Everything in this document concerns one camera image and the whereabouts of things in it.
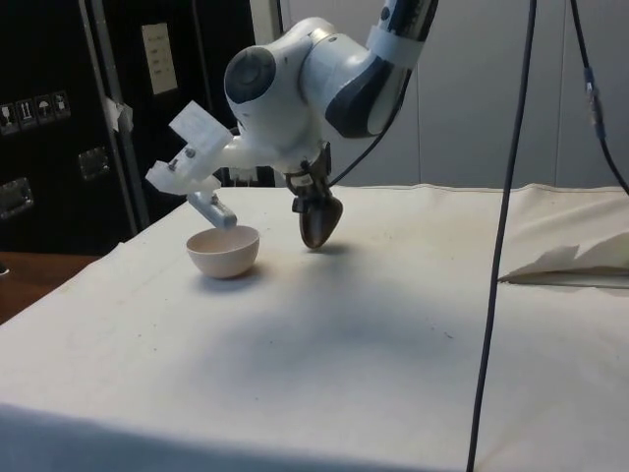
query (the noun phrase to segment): sticker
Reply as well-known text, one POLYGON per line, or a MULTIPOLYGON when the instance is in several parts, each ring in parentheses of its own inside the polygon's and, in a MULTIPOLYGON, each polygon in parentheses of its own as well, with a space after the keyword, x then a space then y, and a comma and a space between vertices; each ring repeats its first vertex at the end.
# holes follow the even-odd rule
POLYGON ((32 100, 20 100, 16 102, 16 111, 18 113, 18 121, 23 130, 34 128, 37 126, 37 118, 35 116, 35 107, 32 100))
POLYGON ((13 103, 0 105, 0 135, 8 136, 20 132, 18 115, 13 103))
POLYGON ((52 108, 57 119, 70 118, 70 101, 64 91, 55 91, 52 94, 52 108))
POLYGON ((142 27, 144 49, 153 95, 159 95, 178 87, 173 53, 168 36, 168 25, 144 25, 142 27))
POLYGON ((291 177, 291 184, 293 184, 293 187, 308 187, 314 182, 315 181, 310 174, 301 175, 299 177, 291 177))
POLYGON ((35 98, 35 110, 37 112, 37 121, 40 125, 45 125, 55 121, 55 112, 52 109, 52 100, 50 95, 42 95, 35 98))

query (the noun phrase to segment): black cable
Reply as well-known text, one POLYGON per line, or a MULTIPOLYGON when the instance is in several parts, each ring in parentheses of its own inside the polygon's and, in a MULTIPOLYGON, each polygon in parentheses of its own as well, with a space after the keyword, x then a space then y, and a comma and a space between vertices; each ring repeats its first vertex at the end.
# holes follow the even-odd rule
POLYGON ((572 9, 572 18, 574 20, 574 28, 577 30, 577 40, 579 41, 579 49, 581 50, 581 59, 583 59, 583 67, 590 69, 590 59, 588 58, 588 50, 586 49, 586 40, 583 37, 583 29, 581 28, 581 18, 579 17, 579 7, 577 0, 570 0, 572 9))
POLYGON ((579 49, 581 51, 581 60, 583 62, 583 68, 585 72, 586 79, 586 91, 588 93, 588 99, 590 102, 591 113, 593 116, 593 121, 595 125, 595 129, 597 132, 597 138, 599 138, 600 149, 602 150, 602 154, 604 155, 605 161, 607 162, 607 166, 614 178, 618 182, 618 185, 622 187, 622 190, 629 196, 629 186, 627 182, 620 174, 618 167, 616 166, 613 158, 611 157, 611 152, 609 151, 609 147, 607 146, 607 139, 605 136, 605 125, 602 116, 602 106, 600 104, 599 99, 599 91, 597 90, 595 79, 594 79, 594 71, 592 67, 590 67, 590 59, 588 58, 588 49, 586 47, 586 40, 583 35, 583 29, 581 28, 581 18, 579 17, 579 7, 577 5, 577 0, 570 0, 570 7, 572 9, 572 18, 574 20, 574 28, 577 32, 577 40, 579 41, 579 49))
POLYGON ((509 202, 511 199, 511 189, 513 187, 513 175, 515 173, 515 163, 518 156, 520 144, 520 133, 522 132, 522 120, 524 119, 524 109, 527 101, 527 91, 529 88, 529 70, 531 68, 531 51, 533 49, 533 35, 535 32, 535 21, 538 9, 537 0, 531 0, 529 7, 529 23, 527 26, 527 38, 524 48, 524 63, 522 66, 522 78, 520 83, 520 96, 518 99, 518 111, 516 114, 509 151, 509 161, 502 194, 502 207, 500 209, 500 220, 498 222, 498 232, 495 239, 495 250, 493 253, 493 265, 491 267, 491 282, 489 289, 489 304, 487 308, 487 320, 485 329, 485 340, 483 342, 483 355, 481 358, 481 369, 479 371, 479 381, 474 403, 474 417, 472 420, 472 433, 470 437, 470 451, 468 455, 467 472, 474 472, 476 462, 476 450, 479 442, 479 426, 481 423, 481 410, 483 408, 483 395, 485 392, 485 381, 487 365, 489 362, 489 350, 491 347, 491 335, 493 334, 493 320, 495 318, 495 305, 498 292, 498 278, 500 271, 500 260, 502 259, 502 247, 504 245, 504 234, 507 226, 507 215, 509 214, 509 202))
POLYGON ((377 135, 377 137, 375 138, 375 140, 373 140, 370 146, 367 149, 365 149, 365 152, 359 155, 356 158, 356 160, 354 160, 354 162, 352 162, 343 172, 341 172, 334 180, 332 180, 332 182, 330 183, 330 187, 334 187, 341 180, 347 177, 347 174, 352 172, 356 168, 357 165, 363 162, 363 160, 365 160, 365 157, 370 155, 372 151, 375 149, 375 147, 377 147, 377 145, 380 144, 382 139, 384 139, 384 137, 386 136, 386 133, 389 131, 389 129, 395 122, 397 115, 399 114, 400 110, 402 109, 402 106, 404 105, 404 98, 406 97, 406 90, 409 87, 409 82, 411 82, 412 75, 413 75, 413 71, 409 71, 407 73, 406 78, 404 79, 404 84, 402 85, 402 89, 400 91, 400 95, 397 99, 397 102, 395 103, 395 108, 393 108, 393 111, 391 112, 391 116, 389 116, 389 119, 387 120, 380 134, 377 135))

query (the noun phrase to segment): wall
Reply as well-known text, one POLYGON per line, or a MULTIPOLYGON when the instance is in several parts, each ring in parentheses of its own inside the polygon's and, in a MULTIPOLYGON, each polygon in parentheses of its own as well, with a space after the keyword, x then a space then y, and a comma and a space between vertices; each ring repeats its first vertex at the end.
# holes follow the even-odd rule
MULTIPOLYGON (((327 18, 365 41, 382 0, 282 0, 286 27, 327 18)), ((526 32, 526 0, 441 0, 404 111, 373 155, 346 184, 499 187, 517 102, 526 32)), ((529 100, 516 183, 613 185, 583 95, 583 74, 567 0, 539 2, 529 100)), ((629 43, 625 0, 580 1, 591 62, 605 106, 609 145, 629 176, 629 43)), ((331 129, 335 171, 365 148, 331 129)))

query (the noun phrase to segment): bowl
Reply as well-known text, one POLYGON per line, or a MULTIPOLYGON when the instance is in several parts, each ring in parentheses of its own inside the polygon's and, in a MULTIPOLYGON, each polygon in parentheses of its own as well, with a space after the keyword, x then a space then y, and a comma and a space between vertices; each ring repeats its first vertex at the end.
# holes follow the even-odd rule
POLYGON ((188 254, 195 266, 212 278, 233 278, 254 266, 259 233, 249 226, 208 229, 188 240, 188 254))

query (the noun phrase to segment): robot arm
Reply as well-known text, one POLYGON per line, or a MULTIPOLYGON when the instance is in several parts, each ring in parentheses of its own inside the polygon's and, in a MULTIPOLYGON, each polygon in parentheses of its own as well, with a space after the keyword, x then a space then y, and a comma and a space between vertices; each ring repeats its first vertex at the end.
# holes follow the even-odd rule
POLYGON ((188 195, 210 222, 229 227, 236 218, 213 195, 220 184, 212 173, 270 165, 296 196, 293 211, 301 215, 304 242, 320 247, 343 210, 329 189, 321 120, 345 138, 378 135, 417 64, 437 4, 386 0, 367 47, 312 18, 271 44, 240 52, 227 68, 225 93, 241 136, 227 135, 198 105, 189 105, 171 126, 191 145, 182 152, 195 156, 185 166, 173 165, 181 156, 168 165, 158 162, 147 179, 160 191, 188 195), (176 122, 187 119, 195 124, 182 133, 176 122))

